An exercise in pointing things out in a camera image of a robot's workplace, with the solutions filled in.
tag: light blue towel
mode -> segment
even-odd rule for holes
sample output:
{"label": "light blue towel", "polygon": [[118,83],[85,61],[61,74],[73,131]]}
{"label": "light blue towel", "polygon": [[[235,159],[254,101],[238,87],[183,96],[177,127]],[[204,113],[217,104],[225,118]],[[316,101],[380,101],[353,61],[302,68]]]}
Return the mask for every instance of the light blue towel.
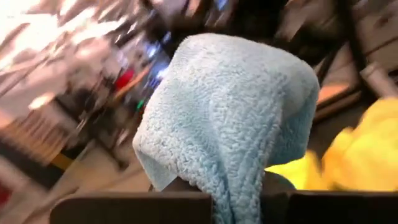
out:
{"label": "light blue towel", "polygon": [[184,40],[133,147],[157,190],[176,176],[215,201],[217,223],[260,223],[265,166],[303,156],[318,98],[310,66],[238,37]]}

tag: bright light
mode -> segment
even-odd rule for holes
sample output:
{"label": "bright light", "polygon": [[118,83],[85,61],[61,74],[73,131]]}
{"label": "bright light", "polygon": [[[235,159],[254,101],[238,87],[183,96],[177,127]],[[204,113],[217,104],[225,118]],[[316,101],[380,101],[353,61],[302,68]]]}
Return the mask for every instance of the bright light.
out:
{"label": "bright light", "polygon": [[172,38],[172,33],[171,32],[167,32],[166,35],[164,35],[163,39],[162,39],[162,43],[166,44],[167,42],[169,42],[169,40]]}
{"label": "bright light", "polygon": [[100,19],[100,20],[103,19],[106,15],[108,15],[108,13],[109,13],[111,10],[113,10],[115,7],[118,7],[118,5],[119,5],[119,2],[118,2],[118,1],[115,1],[115,2],[111,3],[110,6],[108,6],[106,9],[104,9],[104,10],[101,12],[101,15],[99,16],[99,19]]}
{"label": "bright light", "polygon": [[[60,29],[57,27],[57,18],[55,16],[40,14],[40,15],[18,15],[14,17],[9,17],[6,21],[1,21],[7,24],[10,22],[15,28],[18,24],[23,22],[30,21],[30,24],[27,28],[25,28],[13,41],[12,50],[2,59],[0,59],[0,69],[7,67],[10,65],[14,57],[21,53],[25,49],[32,49],[35,51],[41,51],[44,49],[49,43],[54,41],[60,35]],[[7,33],[4,35],[0,34],[0,41],[4,40],[5,36],[8,35],[8,32],[11,29],[7,30]]]}
{"label": "bright light", "polygon": [[30,8],[38,5],[40,0],[18,0],[18,1],[6,1],[3,0],[0,3],[0,16],[13,16],[27,12]]}
{"label": "bright light", "polygon": [[225,5],[227,4],[227,0],[217,0],[216,1],[217,2],[217,8],[218,8],[218,10],[223,10],[224,9],[224,7],[225,7]]}
{"label": "bright light", "polygon": [[95,14],[95,8],[89,7],[83,10],[79,15],[75,16],[72,20],[67,22],[65,25],[62,26],[62,29],[65,31],[74,31],[77,27],[82,26],[85,22],[89,21],[91,17]]}
{"label": "bright light", "polygon": [[111,21],[111,22],[102,22],[99,24],[92,23],[87,29],[83,30],[82,32],[76,34],[72,38],[72,42],[75,44],[80,43],[83,40],[94,38],[94,37],[102,37],[108,32],[115,30],[118,28],[124,20],[120,21]]}
{"label": "bright light", "polygon": [[65,2],[63,2],[61,10],[60,10],[60,15],[64,16],[76,2],[77,2],[77,0],[66,0]]}
{"label": "bright light", "polygon": [[158,79],[160,79],[160,80],[162,80],[165,76],[166,76],[166,74],[167,74],[167,69],[168,69],[168,67],[166,67],[165,69],[162,69],[162,70],[160,70],[158,73],[157,73],[157,78]]}
{"label": "bright light", "polygon": [[34,99],[28,107],[31,110],[39,109],[43,105],[49,103],[54,98],[54,96],[54,93],[44,93],[42,96]]}
{"label": "bright light", "polygon": [[157,46],[150,45],[148,47],[148,51],[147,51],[148,57],[152,58],[153,56],[155,56],[155,54],[157,53],[157,50],[158,50]]}

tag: black object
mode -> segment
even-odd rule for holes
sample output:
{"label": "black object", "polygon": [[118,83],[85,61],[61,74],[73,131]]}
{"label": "black object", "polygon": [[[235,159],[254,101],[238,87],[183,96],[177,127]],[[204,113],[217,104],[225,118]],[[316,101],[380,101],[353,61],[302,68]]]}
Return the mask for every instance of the black object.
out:
{"label": "black object", "polygon": [[80,88],[73,92],[73,101],[75,102],[77,110],[81,111],[80,114],[83,112],[91,112],[95,107],[97,98],[95,92],[86,88]]}
{"label": "black object", "polygon": [[[59,107],[62,109],[62,111],[65,114],[67,114],[71,119],[73,119],[76,123],[81,122],[80,115],[85,109],[88,109],[88,106],[91,106],[90,100],[92,99],[93,96],[91,92],[90,93],[88,93],[87,91],[81,91],[81,92],[82,93],[80,94],[84,96],[82,96],[81,99],[77,101],[73,99],[75,95],[66,94],[66,93],[59,94],[54,98],[54,102],[56,102],[59,105]],[[110,108],[108,110],[107,108],[101,108],[98,111],[96,111],[94,116],[88,119],[84,131],[86,131],[88,139],[89,140],[94,139],[97,145],[99,145],[102,149],[104,149],[105,153],[107,153],[107,155],[115,161],[116,165],[120,170],[125,170],[129,166],[129,163],[117,157],[116,152],[114,151],[114,145],[117,139],[115,139],[114,136],[110,136],[113,133],[107,135],[108,137],[107,139],[109,140],[108,142],[102,138],[104,136],[100,135],[101,134],[100,132],[101,131],[103,132],[106,129],[107,131],[110,131],[110,129],[112,129],[112,131],[116,130],[115,125],[110,123],[113,121],[113,119],[107,119],[108,117],[106,117],[106,115],[109,114],[110,116],[113,115],[113,112],[110,110],[111,110]]]}
{"label": "black object", "polygon": [[333,49],[333,50],[326,56],[326,58],[324,59],[324,61],[323,61],[322,64],[321,64],[321,67],[319,68],[319,71],[318,71],[318,73],[317,73],[317,77],[318,77],[319,85],[320,85],[321,87],[322,87],[322,85],[323,85],[323,81],[325,80],[326,75],[328,74],[329,69],[330,69],[330,67],[331,67],[331,65],[332,65],[332,63],[333,63],[333,61],[334,61],[334,59],[335,59],[335,57],[336,57],[336,55],[337,55],[339,49],[340,49],[339,47],[337,47],[336,49]]}
{"label": "black object", "polygon": [[109,33],[122,47],[141,31],[159,40],[171,32],[163,48],[170,58],[189,35],[213,32],[258,42],[271,40],[278,30],[287,0],[141,0],[146,12]]}
{"label": "black object", "polygon": [[[83,152],[84,148],[85,145],[77,145],[69,149],[63,149],[60,154],[74,161]],[[43,166],[15,148],[12,144],[9,144],[3,138],[0,138],[0,156],[6,158],[26,176],[47,190],[50,190],[65,172],[65,170],[52,163]]]}
{"label": "black object", "polygon": [[[397,223],[398,194],[291,191],[260,196],[262,222]],[[212,224],[212,199],[200,192],[93,194],[59,203],[50,224]]]}
{"label": "black object", "polygon": [[343,42],[343,37],[339,35],[324,34],[319,28],[304,24],[289,43],[276,47],[289,51],[311,66],[318,65],[327,55],[323,62],[327,72]]}

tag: blue light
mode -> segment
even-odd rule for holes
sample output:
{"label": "blue light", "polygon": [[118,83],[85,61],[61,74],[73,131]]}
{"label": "blue light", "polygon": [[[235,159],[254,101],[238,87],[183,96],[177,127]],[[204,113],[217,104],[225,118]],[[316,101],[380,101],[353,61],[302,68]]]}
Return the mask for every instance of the blue light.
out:
{"label": "blue light", "polygon": [[223,10],[228,0],[216,0],[217,9],[219,11]]}
{"label": "blue light", "polygon": [[165,68],[161,69],[161,70],[156,74],[156,78],[162,80],[162,79],[166,76],[167,69],[168,69],[168,67],[165,67]]}
{"label": "blue light", "polygon": [[162,43],[166,44],[167,42],[169,42],[169,40],[172,38],[172,33],[171,32],[167,32],[166,35],[164,35],[163,39],[162,39]]}
{"label": "blue light", "polygon": [[157,78],[151,78],[150,80],[149,80],[149,86],[152,88],[152,89],[156,89],[156,87],[160,84],[160,82],[161,82],[162,80],[159,80],[159,79],[157,79]]}
{"label": "blue light", "polygon": [[157,47],[153,45],[148,46],[147,53],[148,57],[152,58],[157,53]]}

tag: yellow towel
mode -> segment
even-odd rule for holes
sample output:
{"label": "yellow towel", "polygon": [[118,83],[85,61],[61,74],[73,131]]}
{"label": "yellow towel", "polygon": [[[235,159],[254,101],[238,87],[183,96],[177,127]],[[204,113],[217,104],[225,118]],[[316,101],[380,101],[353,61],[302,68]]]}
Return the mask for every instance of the yellow towel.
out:
{"label": "yellow towel", "polygon": [[356,129],[337,135],[318,167],[315,155],[266,170],[283,175],[299,190],[398,189],[398,99],[379,100]]}
{"label": "yellow towel", "polygon": [[337,135],[323,159],[323,178],[346,190],[398,189],[398,99],[379,100],[356,129]]}

